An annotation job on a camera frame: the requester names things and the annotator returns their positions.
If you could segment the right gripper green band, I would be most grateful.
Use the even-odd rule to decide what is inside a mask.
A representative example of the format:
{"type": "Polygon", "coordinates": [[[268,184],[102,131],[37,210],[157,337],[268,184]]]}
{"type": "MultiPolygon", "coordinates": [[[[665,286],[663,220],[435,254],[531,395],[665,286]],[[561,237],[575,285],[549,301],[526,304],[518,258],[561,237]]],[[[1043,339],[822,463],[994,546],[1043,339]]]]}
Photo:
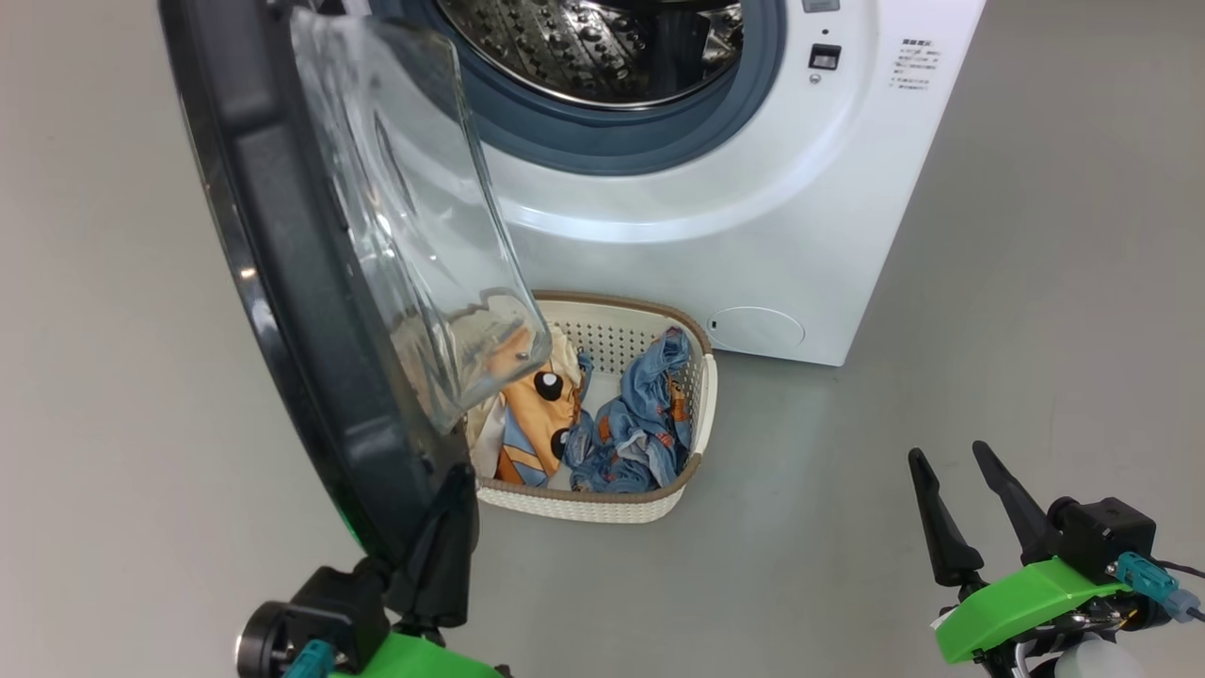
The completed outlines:
{"type": "Polygon", "coordinates": [[[950,665],[974,664],[989,677],[1052,677],[1054,662],[1091,638],[1157,626],[1157,605],[1111,580],[1097,584],[1056,558],[1050,515],[983,441],[972,456],[997,494],[1019,541],[1025,566],[986,584],[983,559],[963,538],[940,496],[940,481],[922,449],[909,450],[909,476],[939,586],[976,589],[951,606],[934,630],[950,665]]]}

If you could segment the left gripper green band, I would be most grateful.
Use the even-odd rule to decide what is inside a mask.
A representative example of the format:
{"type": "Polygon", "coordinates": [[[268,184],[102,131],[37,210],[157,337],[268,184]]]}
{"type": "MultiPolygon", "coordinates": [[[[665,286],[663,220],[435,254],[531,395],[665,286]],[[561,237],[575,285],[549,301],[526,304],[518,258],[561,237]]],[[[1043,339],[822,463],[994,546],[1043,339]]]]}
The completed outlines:
{"type": "Polygon", "coordinates": [[[393,625],[380,617],[337,623],[331,644],[345,661],[336,662],[333,677],[509,676],[509,666],[483,664],[434,639],[396,631],[460,627],[468,621],[471,562],[480,537],[476,489],[470,462],[449,468],[386,595],[386,606],[399,621],[393,625]]]}

